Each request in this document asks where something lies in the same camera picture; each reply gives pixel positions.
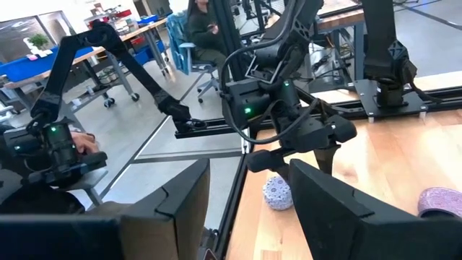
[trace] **person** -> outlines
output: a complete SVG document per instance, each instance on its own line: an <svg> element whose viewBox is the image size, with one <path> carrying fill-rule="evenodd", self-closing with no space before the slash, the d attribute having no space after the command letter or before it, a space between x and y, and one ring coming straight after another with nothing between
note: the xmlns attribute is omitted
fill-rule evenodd
<svg viewBox="0 0 462 260"><path fill-rule="evenodd" d="M47 183L30 183L22 185L21 180L33 170L44 170L50 167L47 156L32 157L27 161L12 157L3 138L5 131L11 126L0 125L0 214L82 214L86 213L84 206L72 194L59 191ZM98 152L95 136L73 131L72 139L79 153ZM70 178L75 183L78 178ZM102 209L95 209L96 214L116 214L127 206L114 202L103 204Z"/></svg>
<svg viewBox="0 0 462 260"><path fill-rule="evenodd" d="M226 60L226 47L217 20L210 11L209 0L190 0L187 31L189 40L196 45L193 58L215 63L221 73ZM229 80L230 72L226 68L225 82Z"/></svg>

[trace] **potted plant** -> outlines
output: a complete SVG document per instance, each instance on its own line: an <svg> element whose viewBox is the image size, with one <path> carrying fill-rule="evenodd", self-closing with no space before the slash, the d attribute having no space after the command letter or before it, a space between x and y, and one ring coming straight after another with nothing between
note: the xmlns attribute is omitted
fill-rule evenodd
<svg viewBox="0 0 462 260"><path fill-rule="evenodd" d="M41 33L38 33L31 38L29 38L29 42L32 43L35 47L39 50L44 51L42 48L43 46L48 44L48 38Z"/></svg>

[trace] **gray floor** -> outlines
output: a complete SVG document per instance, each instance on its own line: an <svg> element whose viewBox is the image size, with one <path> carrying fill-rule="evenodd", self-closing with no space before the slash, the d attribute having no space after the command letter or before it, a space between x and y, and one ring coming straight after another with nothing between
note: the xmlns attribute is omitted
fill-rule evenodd
<svg viewBox="0 0 462 260"><path fill-rule="evenodd" d="M462 18L458 16L461 13L462 1L442 0L418 9L451 22L462 23ZM419 68L419 76L462 70L462 55L458 50L462 44L461 31L406 10L396 13L396 27L399 40L409 49L412 62ZM150 62L145 67L155 80L176 98L181 98L187 92L196 77L185 76L172 69L175 79L164 78L155 62ZM155 108L149 93L132 76L129 76L128 80L133 89L141 95L139 102L133 102L122 87L116 87L109 92L116 99L115 107L104 108L103 99L100 98L77 113L84 127L96 134L101 149L109 156L109 174L98 184L98 192L108 187L165 117ZM204 96L202 105L197 102L196 95L195 90L191 91L184 100L194 117L207 119L221 115L220 101L213 90ZM172 122L167 121L141 154L150 157L162 156L158 155L159 153L176 156L185 150L238 148L240 143L235 134L177 140L173 138L173 130ZM135 202L191 163L184 160L132 165L113 185L104 200ZM218 228L237 163L236 157L212 160L212 183L206 220L210 228ZM83 192L77 192L76 195L87 207L90 205Z"/></svg>

